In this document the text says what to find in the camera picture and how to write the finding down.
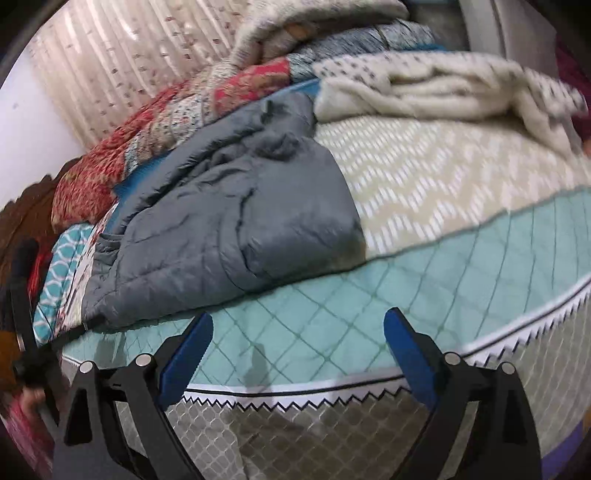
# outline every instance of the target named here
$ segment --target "teal lattice pattern fabric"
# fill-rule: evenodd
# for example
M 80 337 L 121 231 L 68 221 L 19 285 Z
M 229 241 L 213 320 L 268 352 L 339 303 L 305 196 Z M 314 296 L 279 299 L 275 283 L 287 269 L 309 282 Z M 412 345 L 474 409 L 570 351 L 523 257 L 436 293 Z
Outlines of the teal lattice pattern fabric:
M 61 305 L 62 295 L 70 287 L 82 251 L 93 226 L 79 223 L 62 233 L 53 247 L 53 257 L 47 272 L 45 286 L 39 297 L 33 331 L 37 343 L 47 343 L 56 325 L 56 314 Z
M 591 192 L 581 190 L 349 273 L 212 309 L 213 342 L 193 382 L 265 387 L 392 367 L 382 331 L 392 306 L 441 350 L 458 349 L 551 302 L 591 271 L 590 215 Z M 100 367 L 127 364 L 189 318 L 91 333 L 66 354 Z

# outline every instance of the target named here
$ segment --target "metal bolt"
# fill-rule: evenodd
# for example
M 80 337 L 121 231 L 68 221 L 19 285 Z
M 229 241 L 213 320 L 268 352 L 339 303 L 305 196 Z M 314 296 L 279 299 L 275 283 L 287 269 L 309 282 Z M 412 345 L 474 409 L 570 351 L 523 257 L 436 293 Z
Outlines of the metal bolt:
M 135 364 L 138 367 L 145 367 L 146 365 L 149 365 L 151 361 L 152 355 L 148 353 L 142 353 L 141 355 L 138 355 L 138 357 L 135 359 Z
M 502 364 L 501 369 L 507 375 L 513 375 L 515 373 L 515 367 L 513 366 L 513 364 L 510 364 L 509 362 L 505 362 L 504 364 Z
M 443 357 L 443 358 L 445 359 L 446 363 L 449 365 L 459 365 L 460 362 L 462 361 L 460 356 L 454 352 L 446 353 L 445 357 Z
M 80 366 L 80 371 L 84 374 L 87 374 L 88 372 L 90 372 L 93 368 L 94 368 L 94 364 L 92 362 L 84 362 L 81 366 Z

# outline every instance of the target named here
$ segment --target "gray fabric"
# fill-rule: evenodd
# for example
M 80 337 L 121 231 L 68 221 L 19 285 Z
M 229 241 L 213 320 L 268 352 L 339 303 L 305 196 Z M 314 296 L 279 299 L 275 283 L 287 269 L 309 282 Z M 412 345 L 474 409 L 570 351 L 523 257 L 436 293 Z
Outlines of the gray fabric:
M 315 61 L 341 55 L 361 55 L 387 50 L 411 50 L 435 43 L 429 27 L 398 20 L 391 25 L 352 28 L 306 43 L 287 55 L 292 83 L 315 78 Z
M 110 327 L 231 300 L 363 244 L 347 184 L 302 93 L 261 100 L 176 149 L 100 236 L 83 319 Z

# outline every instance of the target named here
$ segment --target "folded blanket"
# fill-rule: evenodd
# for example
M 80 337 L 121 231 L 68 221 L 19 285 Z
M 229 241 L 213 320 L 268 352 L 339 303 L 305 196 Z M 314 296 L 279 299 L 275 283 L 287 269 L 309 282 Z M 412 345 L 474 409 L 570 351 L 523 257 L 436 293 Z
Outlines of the folded blanket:
M 361 263 L 359 215 L 313 132 L 312 101 L 291 93 L 177 148 L 100 236 L 83 318 L 120 328 Z
M 431 29 L 414 22 L 398 20 L 390 25 L 352 28 L 308 42 L 287 55 L 293 83 L 315 78 L 314 62 L 340 57 L 380 53 L 388 50 L 412 50 L 433 45 Z
M 269 53 L 264 54 L 265 43 L 274 46 L 274 56 L 289 53 L 294 43 L 285 44 L 284 50 L 277 50 L 281 45 L 277 34 L 282 27 L 318 22 L 330 22 L 358 19 L 363 23 L 384 23 L 396 18 L 407 19 L 408 10 L 399 0 L 256 0 L 248 9 L 246 18 L 236 33 L 236 42 L 230 62 L 239 69 L 260 63 Z M 307 34 L 297 35 L 297 41 L 308 40 Z
M 323 79 L 314 112 L 320 122 L 354 115 L 481 120 L 508 111 L 540 143 L 567 157 L 560 120 L 587 112 L 578 90 L 519 64 L 475 53 L 382 53 L 314 65 Z

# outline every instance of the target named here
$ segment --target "wall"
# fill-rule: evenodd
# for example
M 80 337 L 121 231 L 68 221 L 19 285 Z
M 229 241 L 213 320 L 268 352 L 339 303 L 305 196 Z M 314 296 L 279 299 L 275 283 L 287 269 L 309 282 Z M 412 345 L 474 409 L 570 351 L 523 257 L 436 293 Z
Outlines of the wall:
M 84 153 L 36 78 L 26 50 L 0 89 L 0 209 Z

